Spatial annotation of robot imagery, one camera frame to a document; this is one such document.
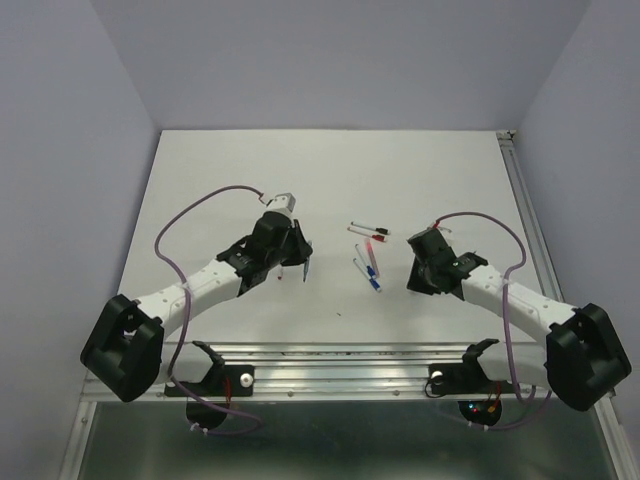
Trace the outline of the red cap whiteboard marker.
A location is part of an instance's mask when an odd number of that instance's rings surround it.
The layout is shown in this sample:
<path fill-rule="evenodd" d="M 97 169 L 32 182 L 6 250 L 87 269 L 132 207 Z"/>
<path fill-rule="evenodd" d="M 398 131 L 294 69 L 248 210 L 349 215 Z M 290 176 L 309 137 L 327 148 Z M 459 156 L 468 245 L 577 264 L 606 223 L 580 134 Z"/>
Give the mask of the red cap whiteboard marker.
<path fill-rule="evenodd" d="M 362 236 L 362 237 L 366 237 L 366 238 L 370 238 L 374 241 L 380 242 L 380 243 L 386 243 L 387 242 L 387 237 L 383 234 L 379 234 L 379 233 L 374 233 L 374 232 L 370 232 L 370 231 L 365 231 L 365 230 L 359 230 L 353 226 L 349 226 L 347 228 L 347 230 L 350 233 Z"/>

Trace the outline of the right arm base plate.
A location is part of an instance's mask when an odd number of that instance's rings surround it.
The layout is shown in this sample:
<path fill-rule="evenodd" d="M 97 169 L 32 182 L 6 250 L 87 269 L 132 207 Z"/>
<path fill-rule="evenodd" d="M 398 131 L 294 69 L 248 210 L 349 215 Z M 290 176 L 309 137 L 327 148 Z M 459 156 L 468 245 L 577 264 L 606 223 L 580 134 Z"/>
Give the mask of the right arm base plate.
<path fill-rule="evenodd" d="M 481 395 L 495 392 L 496 387 L 503 393 L 514 393 L 514 388 L 507 382 L 508 377 L 490 380 L 479 363 L 485 351 L 498 343 L 497 339 L 485 339 L 470 345 L 458 362 L 431 364 L 424 386 L 425 395 L 433 399 L 446 395 Z"/>

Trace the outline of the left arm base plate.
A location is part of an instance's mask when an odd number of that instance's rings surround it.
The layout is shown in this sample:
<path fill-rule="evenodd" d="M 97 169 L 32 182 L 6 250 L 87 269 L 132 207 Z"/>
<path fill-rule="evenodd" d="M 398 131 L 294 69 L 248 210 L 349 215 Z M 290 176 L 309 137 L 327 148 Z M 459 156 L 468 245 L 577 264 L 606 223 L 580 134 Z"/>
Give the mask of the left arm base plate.
<path fill-rule="evenodd" d="M 255 367 L 250 364 L 212 366 L 204 378 L 198 382 L 181 380 L 180 383 L 192 393 L 200 397 L 231 398 L 251 397 Z"/>

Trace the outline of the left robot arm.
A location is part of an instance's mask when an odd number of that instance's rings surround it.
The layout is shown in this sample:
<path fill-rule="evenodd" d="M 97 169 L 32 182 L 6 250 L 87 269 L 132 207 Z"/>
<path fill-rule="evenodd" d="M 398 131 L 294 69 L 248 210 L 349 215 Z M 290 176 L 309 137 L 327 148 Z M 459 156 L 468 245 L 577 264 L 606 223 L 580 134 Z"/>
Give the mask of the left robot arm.
<path fill-rule="evenodd" d="M 215 394 L 222 384 L 222 358 L 192 343 L 185 360 L 177 362 L 165 340 L 184 333 L 191 320 L 212 307 L 257 287 L 274 268 L 301 265 L 311 253 L 297 220 L 268 211 L 251 234 L 187 279 L 134 300 L 112 297 L 81 352 L 81 363 L 123 402 L 167 382 Z"/>

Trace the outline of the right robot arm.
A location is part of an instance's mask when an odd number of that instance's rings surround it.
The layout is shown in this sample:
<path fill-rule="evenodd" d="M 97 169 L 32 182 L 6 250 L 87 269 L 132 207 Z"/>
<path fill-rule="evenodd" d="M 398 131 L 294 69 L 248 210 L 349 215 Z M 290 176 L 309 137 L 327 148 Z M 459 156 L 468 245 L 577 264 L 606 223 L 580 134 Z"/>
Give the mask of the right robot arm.
<path fill-rule="evenodd" d="M 452 295 L 500 317 L 532 339 L 529 345 L 484 339 L 462 359 L 431 368 L 430 390 L 439 396 L 485 393 L 495 383 L 525 384 L 587 411 L 632 372 L 607 312 L 579 308 L 511 282 L 475 253 L 456 255 L 436 229 L 409 238 L 414 261 L 410 291 Z"/>

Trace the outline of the pink highlighter pen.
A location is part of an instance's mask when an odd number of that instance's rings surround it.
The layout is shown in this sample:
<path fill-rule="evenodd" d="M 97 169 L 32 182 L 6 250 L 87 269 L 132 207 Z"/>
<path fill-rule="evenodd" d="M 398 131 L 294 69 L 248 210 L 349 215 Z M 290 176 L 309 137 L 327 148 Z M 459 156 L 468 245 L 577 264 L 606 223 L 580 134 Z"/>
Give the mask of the pink highlighter pen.
<path fill-rule="evenodd" d="M 372 246 L 372 244 L 371 244 L 371 242 L 370 242 L 370 240 L 368 238 L 365 239 L 365 248 L 367 250 L 367 255 L 369 257 L 369 263 L 370 263 L 370 265 L 371 265 L 371 267 L 372 267 L 372 269 L 373 269 L 373 271 L 375 273 L 375 276 L 376 276 L 376 278 L 379 278 L 380 277 L 380 271 L 379 271 L 379 268 L 378 268 L 378 265 L 377 265 L 377 260 L 376 260 L 375 254 L 374 254 L 374 249 L 373 249 L 373 246 Z"/>

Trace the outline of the blue cap whiteboard marker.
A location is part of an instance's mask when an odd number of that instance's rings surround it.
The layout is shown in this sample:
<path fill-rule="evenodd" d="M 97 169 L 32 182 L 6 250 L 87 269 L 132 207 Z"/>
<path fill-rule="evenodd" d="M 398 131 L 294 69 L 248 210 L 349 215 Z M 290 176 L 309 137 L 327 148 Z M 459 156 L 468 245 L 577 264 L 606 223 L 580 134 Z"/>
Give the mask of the blue cap whiteboard marker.
<path fill-rule="evenodd" d="M 354 248 L 356 250 L 357 256 L 358 256 L 362 266 L 364 267 L 364 270 L 367 272 L 367 274 L 371 278 L 376 279 L 377 278 L 377 274 L 375 273 L 375 270 L 373 269 L 373 267 L 370 265 L 369 260 L 365 256 L 362 247 L 359 244 L 355 244 Z"/>

